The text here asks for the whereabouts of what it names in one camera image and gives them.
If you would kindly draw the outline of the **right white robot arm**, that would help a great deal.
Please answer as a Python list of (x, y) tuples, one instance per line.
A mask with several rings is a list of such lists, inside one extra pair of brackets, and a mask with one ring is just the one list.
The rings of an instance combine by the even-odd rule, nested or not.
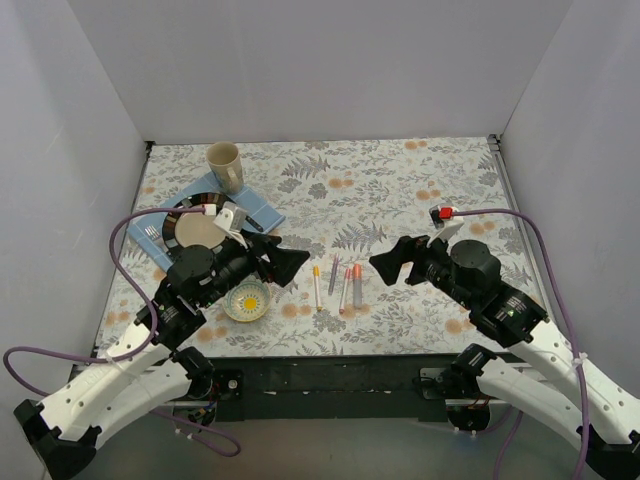
[(431, 283), (469, 312), (476, 329), (533, 367), (538, 382), (490, 350), (472, 344), (451, 366), (454, 389), (502, 399), (554, 430), (604, 479), (639, 476), (639, 400), (585, 357), (575, 359), (568, 339), (546, 311), (507, 284), (501, 263), (476, 240), (454, 246), (427, 236), (404, 236), (369, 260), (387, 285), (413, 265), (406, 283)]

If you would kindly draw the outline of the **purple pen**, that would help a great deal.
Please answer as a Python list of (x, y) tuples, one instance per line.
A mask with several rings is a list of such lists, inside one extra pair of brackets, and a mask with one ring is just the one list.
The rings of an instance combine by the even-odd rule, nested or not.
[(339, 264), (340, 264), (339, 254), (335, 254), (334, 257), (333, 257), (332, 266), (331, 266), (331, 270), (330, 270), (330, 279), (329, 279), (329, 285), (328, 285), (328, 295), (329, 296), (333, 295), (333, 292), (334, 292), (334, 289), (335, 289), (335, 283), (336, 283), (336, 277), (337, 277)]

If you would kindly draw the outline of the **grey orange highlighter pen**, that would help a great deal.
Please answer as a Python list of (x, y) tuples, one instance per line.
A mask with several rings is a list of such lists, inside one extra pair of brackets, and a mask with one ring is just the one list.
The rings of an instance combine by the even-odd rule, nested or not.
[(353, 280), (353, 304), (356, 309), (360, 309), (363, 304), (362, 298), (362, 281), (360, 279)]

